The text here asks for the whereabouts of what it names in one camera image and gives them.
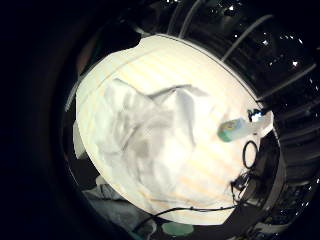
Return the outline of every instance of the dark background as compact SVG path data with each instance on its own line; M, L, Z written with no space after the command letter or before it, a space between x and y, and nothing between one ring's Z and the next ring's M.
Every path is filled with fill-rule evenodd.
M320 14L315 0L305 1L251 1L269 9L290 30L300 34L304 43L315 50L320 46ZM99 228L85 214L81 206L67 204L66 191L58 182L50 182L50 164L41 159L48 151L43 145L43 135L48 129L35 116L48 111L50 102L44 96L53 87L50 83L30 85L34 78L46 79L46 74L58 76L59 70L50 58L66 56L62 44L73 45L72 37L81 32L77 22L88 21L87 15L101 11L112 15L112 7L119 8L128 3L106 0L70 1L11 1L1 3L1 237L2 239L102 239ZM51 72L42 69L52 64ZM26 99L25 92L33 91L35 97ZM301 217L285 232L281 239L319 238L319 191ZM84 231L83 226L91 228Z

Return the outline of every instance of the small bottle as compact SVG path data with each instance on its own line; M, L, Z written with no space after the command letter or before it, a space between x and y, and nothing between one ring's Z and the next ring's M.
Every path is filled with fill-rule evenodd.
M258 122L247 122L243 118L224 122L218 129L218 136L224 142L231 142L254 133L262 138L272 128L273 113L269 111L265 116L260 117Z

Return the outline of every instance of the crumpled white fabric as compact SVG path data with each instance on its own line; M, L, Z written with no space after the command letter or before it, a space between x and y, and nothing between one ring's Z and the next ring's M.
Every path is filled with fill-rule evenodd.
M96 119L100 155L111 168L123 162L134 181L168 200L201 138L201 122L213 110L212 97L191 85L146 96L120 79L104 88L107 105L103 119Z

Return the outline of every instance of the black cable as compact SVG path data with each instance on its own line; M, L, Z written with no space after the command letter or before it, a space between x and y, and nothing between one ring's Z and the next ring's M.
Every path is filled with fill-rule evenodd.
M228 210L228 209L232 209L235 208L236 205L230 206L230 207L221 207L221 208L212 208L212 209L201 209L201 208L194 208L194 207L190 207L190 208L182 208L182 207L176 207L176 208L171 208L168 210L165 210L163 212L157 213L155 215L151 215L149 218L146 218L145 220L143 220L141 223L139 223L134 229L133 232L137 232L146 222L148 222L151 219L154 219L162 214L168 213L168 212L173 212L173 211L181 211L181 210L190 210L190 211L196 211L196 212L214 212L214 211L223 211L223 210Z
M253 141L248 141L244 148L243 148L243 152L242 152L242 161L243 161L243 165L245 168L249 169L249 171L241 174L237 179L239 178L245 178L246 175L249 175L250 176L250 172L254 166L254 164L251 166L251 167L248 167L247 166L247 163L246 163L246 160L245 160L245 150L247 148L247 146L252 143L254 146L255 146L255 149L256 149L256 153L258 153L258 147L257 145L255 144L255 142ZM244 204L248 205L248 206L253 206L253 207L257 207L253 204L250 204L248 203L247 201L242 201L240 198L240 194L242 193L242 191L244 190L244 188L242 190L240 190L239 194L238 194L238 199L236 199L235 197L235 194L234 194L234 187L235 187L235 181L232 181L230 182L230 187L231 187L231 193L232 193L232 198L233 198L233 203L234 205L233 206L230 206L230 207L221 207L221 208L213 208L213 209L199 209L199 208L194 208L194 207L190 207L190 208L182 208L182 207L175 207L175 208L171 208L171 209L168 209L168 210L165 210L163 212L160 212L160 213L157 213L155 215L151 215L150 217L146 218L145 220L143 220L142 222L140 222L134 229L132 232L134 233L137 233L137 231L146 223L148 222L149 220L151 219L154 219L162 214L165 214L165 213L168 213L168 212L173 212L173 211L181 211L181 210L189 210L189 211L197 211L197 212L214 212L214 211L223 211L223 210L228 210L228 209L232 209L232 208L236 208L237 206L243 206Z
M251 169L254 167L254 165L255 165L255 162L254 162L254 163L249 167L249 166L247 165L247 161L246 161L246 150L247 150L247 147L248 147L248 145L249 145L250 143L254 146L254 148L255 148L255 150L256 150L256 156L257 156L257 154L258 154L257 144L256 144L254 141L252 141L252 140L246 142L246 144L244 145L243 150L242 150L242 163L243 163L243 166L244 166L246 169L249 169L249 170L251 170Z

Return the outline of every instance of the round table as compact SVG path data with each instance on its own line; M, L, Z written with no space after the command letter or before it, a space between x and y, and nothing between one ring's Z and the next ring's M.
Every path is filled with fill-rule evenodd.
M195 208L232 206L229 183L245 171L243 147L249 140L254 141L258 148L260 144L260 139L253 135L225 143L215 134L222 122L239 117L248 121L247 110L259 109L238 79L204 50L199 51L185 42L154 35L143 38L135 48L107 56L82 80L76 96L76 121L91 161L119 194L151 214L177 206L170 202L154 201L150 192L130 178L121 161L112 163L112 166L102 161L98 146L94 144L96 136L101 134L95 116L103 113L107 107L101 100L104 86L115 78L146 95L176 85L191 84L215 98L214 111L203 124L203 134L207 140L198 143L192 157L186 160L188 167L172 197L185 198ZM252 151L246 156L254 159L254 155ZM196 199L186 198L188 193L212 199L212 203L198 206ZM218 225L223 224L232 211L176 211L161 217L185 224Z

